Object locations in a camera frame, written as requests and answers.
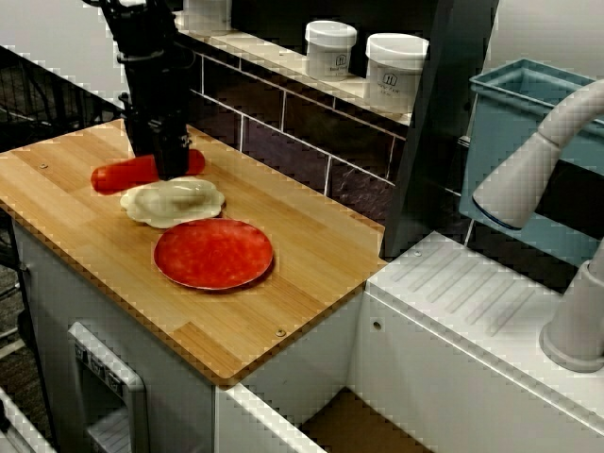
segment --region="tile wall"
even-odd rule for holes
[[[408,128],[181,35],[199,55],[191,124],[319,193],[385,223]],[[577,269],[459,214],[458,143],[436,229],[563,292]]]
[[[191,124],[385,223],[407,127],[182,36],[200,56]]]

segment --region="black robotic arm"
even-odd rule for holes
[[[195,53],[175,42],[175,15],[164,0],[83,0],[100,7],[124,64],[126,132],[135,156],[153,154],[161,179],[189,168],[187,107]]]

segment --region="wooden cutting board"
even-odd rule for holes
[[[132,157],[122,121],[0,155],[0,207],[211,382],[231,386],[361,290],[385,265],[383,227],[190,129],[223,217],[259,228],[274,264],[255,285],[211,293],[153,262],[162,230],[138,224],[90,175]]]

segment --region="blue plastic basket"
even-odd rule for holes
[[[560,101],[592,79],[530,59],[472,77],[478,94],[468,151],[460,212],[489,227],[577,266],[590,259],[599,239],[533,214],[527,225],[512,231],[484,216],[472,193],[494,168],[513,153]],[[604,176],[604,122],[586,126],[562,152],[561,159]]]

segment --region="gray faucet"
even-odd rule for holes
[[[562,149],[603,114],[604,79],[570,94],[477,187],[477,207],[504,227],[522,228],[539,205]],[[580,266],[554,318],[542,329],[540,344],[569,370],[592,373],[604,366],[604,241]]]

